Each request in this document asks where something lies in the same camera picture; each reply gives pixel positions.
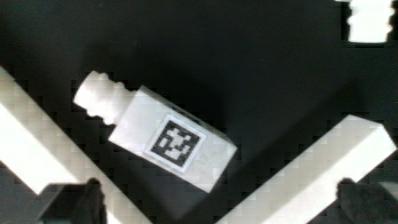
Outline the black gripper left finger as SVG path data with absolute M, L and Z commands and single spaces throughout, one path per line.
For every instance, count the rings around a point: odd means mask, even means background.
M 56 197 L 40 213 L 38 224 L 107 224 L 105 193 L 96 178 L 82 184 L 52 184 L 45 192 Z

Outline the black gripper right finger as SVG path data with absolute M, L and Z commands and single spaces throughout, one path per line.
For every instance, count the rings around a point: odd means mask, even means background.
M 338 183 L 338 202 L 352 224 L 398 224 L 398 183 Z

